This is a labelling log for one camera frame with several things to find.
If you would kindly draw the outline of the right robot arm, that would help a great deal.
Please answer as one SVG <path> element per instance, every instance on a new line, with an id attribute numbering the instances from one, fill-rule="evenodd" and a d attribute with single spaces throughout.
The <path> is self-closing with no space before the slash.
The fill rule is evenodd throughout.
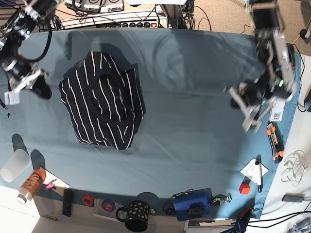
<path id="1" fill-rule="evenodd" d="M 36 68 L 36 65 L 46 56 L 52 41 L 50 14 L 62 3 L 62 0 L 26 0 L 1 27 L 0 68 L 5 73 L 9 95 L 25 88 L 42 99 L 49 100 L 52 97 L 52 91 L 45 82 L 49 73 Z M 48 27 L 47 42 L 42 54 L 33 59 L 23 57 L 18 51 L 19 47 L 42 22 Z"/>

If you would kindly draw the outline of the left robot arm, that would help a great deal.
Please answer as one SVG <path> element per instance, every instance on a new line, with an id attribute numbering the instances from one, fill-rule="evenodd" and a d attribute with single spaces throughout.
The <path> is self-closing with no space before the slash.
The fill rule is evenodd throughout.
<path id="1" fill-rule="evenodd" d="M 277 0 L 247 0 L 245 11 L 255 26 L 256 53 L 263 72 L 257 81 L 244 81 L 237 86 L 225 87 L 250 122 L 259 121 L 262 105 L 269 105 L 276 98 L 290 101 L 296 92 L 296 83 L 289 59 L 284 31 L 285 22 Z"/>

